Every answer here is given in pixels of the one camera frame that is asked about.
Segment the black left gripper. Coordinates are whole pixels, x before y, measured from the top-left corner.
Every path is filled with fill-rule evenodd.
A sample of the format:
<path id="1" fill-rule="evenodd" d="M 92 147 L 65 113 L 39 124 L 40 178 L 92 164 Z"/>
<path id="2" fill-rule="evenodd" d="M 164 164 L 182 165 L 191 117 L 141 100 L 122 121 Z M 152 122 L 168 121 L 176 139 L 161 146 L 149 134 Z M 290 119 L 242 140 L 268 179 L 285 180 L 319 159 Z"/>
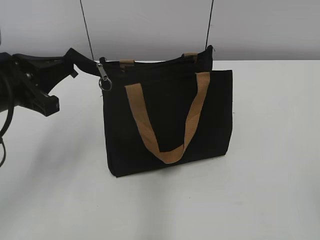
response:
<path id="1" fill-rule="evenodd" d="M 73 48 L 64 56 L 44 57 L 39 62 L 36 82 L 31 79 L 35 75 L 36 56 L 7 52 L 0 54 L 0 111 L 12 110 L 16 106 L 38 112 L 49 117 L 60 111 L 59 98 L 48 93 L 62 80 L 78 72 L 99 76 L 97 62 L 85 57 Z"/>

